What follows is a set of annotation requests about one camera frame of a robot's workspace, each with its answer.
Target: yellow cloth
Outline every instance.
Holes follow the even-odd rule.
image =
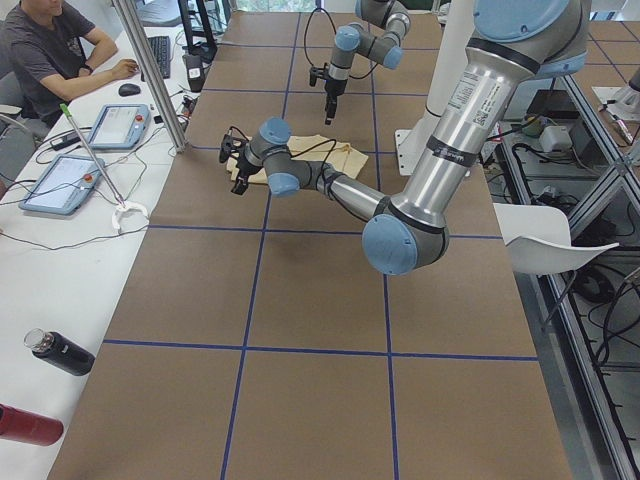
[[[291,137],[289,139],[289,150],[291,150],[291,154],[295,155],[299,152],[307,150],[308,148],[313,147],[319,143],[326,141],[327,139],[321,135],[314,135],[312,137]],[[294,158],[293,160],[310,160],[310,161],[322,161],[324,157],[327,155],[327,152],[331,149],[333,143],[327,143],[322,145],[310,152],[305,153],[304,155],[300,155],[299,157]],[[336,170],[340,170],[344,172],[351,178],[356,178],[364,167],[364,164],[367,163],[367,156],[364,153],[360,153],[355,148],[351,147],[349,143],[338,142],[336,147],[333,149],[327,163],[333,165],[333,168]],[[227,171],[231,172],[231,180],[235,181],[236,176],[238,175],[238,169],[236,168],[236,161],[233,158],[230,158],[227,161]],[[267,183],[267,174],[264,169],[260,170],[255,175],[251,175],[249,177],[249,183]]]

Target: tablet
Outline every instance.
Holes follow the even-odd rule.
[[[32,212],[70,215],[84,203],[100,176],[91,157],[60,154],[18,206]]]
[[[94,150],[130,150],[142,139],[149,123],[146,105],[105,105],[89,133]]]

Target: gray t-shirt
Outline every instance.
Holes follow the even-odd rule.
[[[58,73],[65,79],[77,77],[86,60],[78,37],[95,28],[67,3],[62,4],[62,15],[53,17],[53,25],[53,30],[38,25],[17,5],[5,19],[1,39],[8,46],[13,71],[25,97],[49,125],[60,116],[63,100],[40,80]]]

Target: monitor stand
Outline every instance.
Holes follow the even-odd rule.
[[[184,28],[184,34],[187,39],[187,52],[189,52],[191,55],[198,55],[204,63],[211,63],[216,56],[218,46],[216,45],[213,31],[211,30],[209,14],[207,13],[207,8],[205,6],[204,0],[196,0],[198,10],[197,12],[194,12],[200,19],[202,31],[195,31],[193,29],[188,1],[178,0],[178,5],[180,7],[182,27]],[[194,43],[194,37],[204,37],[205,41]]]

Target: computer mouse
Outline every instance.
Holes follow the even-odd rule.
[[[140,93],[140,87],[135,83],[123,83],[118,89],[118,95],[121,97],[129,97]]]

